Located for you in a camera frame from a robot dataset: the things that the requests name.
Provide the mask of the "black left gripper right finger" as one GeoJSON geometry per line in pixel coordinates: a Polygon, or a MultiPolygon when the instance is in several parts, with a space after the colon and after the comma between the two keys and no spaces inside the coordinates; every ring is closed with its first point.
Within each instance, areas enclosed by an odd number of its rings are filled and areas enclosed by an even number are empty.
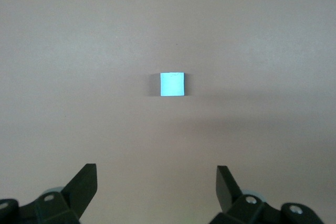
{"type": "Polygon", "coordinates": [[[244,194],[227,166],[217,167],[216,195],[222,211],[209,224],[323,224],[306,205],[289,202],[278,210],[255,195],[244,194]]]}

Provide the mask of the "blue foam block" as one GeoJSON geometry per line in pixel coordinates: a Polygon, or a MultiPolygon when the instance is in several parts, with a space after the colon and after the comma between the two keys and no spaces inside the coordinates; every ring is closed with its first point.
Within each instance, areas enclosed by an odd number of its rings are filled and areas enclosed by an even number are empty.
{"type": "Polygon", "coordinates": [[[185,96],[183,72],[160,73],[160,95],[162,97],[185,96]]]}

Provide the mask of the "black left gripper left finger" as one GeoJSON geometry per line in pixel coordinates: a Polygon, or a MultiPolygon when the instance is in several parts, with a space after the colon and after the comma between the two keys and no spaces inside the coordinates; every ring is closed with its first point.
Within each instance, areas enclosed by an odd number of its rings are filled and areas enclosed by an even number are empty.
{"type": "Polygon", "coordinates": [[[61,190],[49,190],[29,204],[0,199],[0,224],[81,224],[97,188],[97,166],[86,164],[61,190]]]}

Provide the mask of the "brown table cover mat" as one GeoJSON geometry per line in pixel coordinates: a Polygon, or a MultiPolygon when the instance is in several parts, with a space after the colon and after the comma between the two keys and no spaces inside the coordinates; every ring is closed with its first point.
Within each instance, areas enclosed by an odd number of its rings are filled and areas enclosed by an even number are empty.
{"type": "Polygon", "coordinates": [[[0,198],[86,163],[82,224],[208,224],[218,165],[336,224],[336,0],[0,0],[0,198]]]}

